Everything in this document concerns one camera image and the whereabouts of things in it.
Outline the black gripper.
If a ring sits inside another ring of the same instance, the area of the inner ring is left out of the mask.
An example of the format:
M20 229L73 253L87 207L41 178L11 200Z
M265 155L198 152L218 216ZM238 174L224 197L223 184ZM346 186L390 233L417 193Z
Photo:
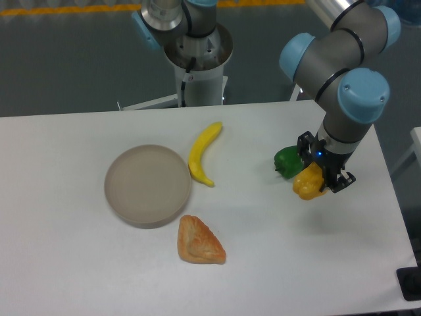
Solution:
M337 154L318 144L318 137L306 131L297 139L297 154L304 163L315 162L322 169L324 183L321 192L327 190L338 193L356 181L350 172L345 171L345 164L351 153Z

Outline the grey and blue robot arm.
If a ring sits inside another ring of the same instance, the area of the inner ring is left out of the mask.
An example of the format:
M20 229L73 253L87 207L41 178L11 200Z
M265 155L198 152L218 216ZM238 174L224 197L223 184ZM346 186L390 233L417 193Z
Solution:
M174 67L180 107L221 105L223 68L232 56L230 33L216 21L216 1L142 1L132 18L151 46L163 48ZM401 33L396 12L365 1L309 1L329 28L322 39L301 33L280 53L284 74L325 112L318 129L289 149L293 191L312 199L339 192L355 181L345 165L389 100L387 80L363 67L393 45Z

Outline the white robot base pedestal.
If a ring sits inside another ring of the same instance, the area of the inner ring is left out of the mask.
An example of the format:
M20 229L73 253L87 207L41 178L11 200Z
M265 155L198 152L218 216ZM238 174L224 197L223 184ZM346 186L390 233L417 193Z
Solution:
M176 93L121 109L131 111L223 104L228 80L224 75L224 66L232 52L232 37L219 23L211 34L203 38L179 37L164 47L166 59L174 69Z

